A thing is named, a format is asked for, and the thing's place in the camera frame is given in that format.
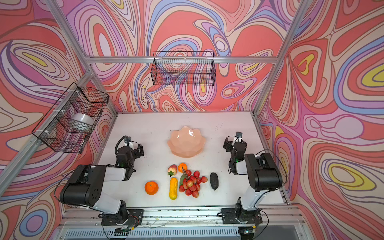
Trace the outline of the dark avocado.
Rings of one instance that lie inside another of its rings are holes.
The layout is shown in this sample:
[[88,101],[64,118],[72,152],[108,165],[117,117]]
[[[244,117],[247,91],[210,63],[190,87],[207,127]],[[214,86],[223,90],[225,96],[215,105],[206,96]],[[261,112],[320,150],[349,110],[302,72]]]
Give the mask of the dark avocado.
[[215,191],[219,187],[219,177],[216,173],[211,173],[210,174],[210,184],[211,188]]

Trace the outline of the large orange mandarin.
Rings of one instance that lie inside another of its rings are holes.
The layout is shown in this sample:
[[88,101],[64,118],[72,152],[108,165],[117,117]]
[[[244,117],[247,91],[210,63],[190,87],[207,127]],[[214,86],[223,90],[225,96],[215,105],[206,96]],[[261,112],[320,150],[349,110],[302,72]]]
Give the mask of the large orange mandarin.
[[159,186],[155,181],[150,181],[145,184],[145,192],[150,196],[155,195],[158,190]]

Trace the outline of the small orange mandarin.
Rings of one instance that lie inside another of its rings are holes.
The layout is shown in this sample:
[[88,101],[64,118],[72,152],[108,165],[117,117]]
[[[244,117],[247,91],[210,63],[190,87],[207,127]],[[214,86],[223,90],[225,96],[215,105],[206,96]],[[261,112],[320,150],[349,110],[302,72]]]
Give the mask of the small orange mandarin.
[[178,166],[178,171],[180,173],[183,173],[184,171],[187,171],[188,170],[188,167],[185,163],[180,163],[179,166]]

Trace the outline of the yellow mango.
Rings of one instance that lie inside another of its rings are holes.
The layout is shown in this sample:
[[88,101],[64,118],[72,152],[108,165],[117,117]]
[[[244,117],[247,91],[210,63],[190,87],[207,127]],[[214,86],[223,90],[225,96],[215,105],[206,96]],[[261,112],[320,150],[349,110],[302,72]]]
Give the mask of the yellow mango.
[[171,200],[175,200],[178,196],[178,180],[177,178],[173,177],[170,180],[170,189],[169,189],[169,198]]

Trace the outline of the red grape bunch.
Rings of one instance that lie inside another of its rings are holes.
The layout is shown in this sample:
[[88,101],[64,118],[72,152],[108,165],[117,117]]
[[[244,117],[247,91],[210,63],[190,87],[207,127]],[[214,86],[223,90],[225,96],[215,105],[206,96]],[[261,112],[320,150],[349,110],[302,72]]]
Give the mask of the red grape bunch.
[[199,171],[191,172],[190,170],[184,171],[180,178],[179,192],[185,193],[187,196],[198,198],[200,195],[201,184],[206,183],[208,178],[201,176]]

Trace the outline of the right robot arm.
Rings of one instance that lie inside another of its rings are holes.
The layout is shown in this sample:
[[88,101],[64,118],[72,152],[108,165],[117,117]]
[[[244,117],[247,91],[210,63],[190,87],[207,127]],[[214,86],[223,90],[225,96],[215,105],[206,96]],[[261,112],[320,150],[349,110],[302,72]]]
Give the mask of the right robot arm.
[[257,154],[247,154],[248,144],[237,136],[227,137],[223,148],[231,154],[229,173],[247,176],[249,187],[245,194],[238,198],[233,208],[221,210],[225,225],[254,224],[263,222],[259,204],[267,193],[274,192],[283,186],[283,177],[271,154],[264,150]]

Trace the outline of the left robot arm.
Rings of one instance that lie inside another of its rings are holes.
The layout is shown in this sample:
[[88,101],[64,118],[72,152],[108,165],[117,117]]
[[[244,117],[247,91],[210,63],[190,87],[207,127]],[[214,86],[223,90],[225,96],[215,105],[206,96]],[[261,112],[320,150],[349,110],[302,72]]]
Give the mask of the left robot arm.
[[126,202],[103,190],[104,183],[127,182],[135,160],[143,157],[143,145],[123,136],[115,145],[114,165],[79,165],[60,192],[59,201],[99,212],[101,225],[126,226],[131,231],[142,223],[143,210],[128,210]]

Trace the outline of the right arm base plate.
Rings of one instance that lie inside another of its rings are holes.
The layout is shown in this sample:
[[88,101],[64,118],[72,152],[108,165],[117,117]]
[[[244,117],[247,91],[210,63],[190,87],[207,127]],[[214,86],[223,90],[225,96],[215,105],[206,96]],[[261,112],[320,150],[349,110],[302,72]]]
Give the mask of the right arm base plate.
[[263,223],[262,215],[259,210],[246,211],[236,208],[222,208],[218,216],[222,218],[224,224],[254,224]]

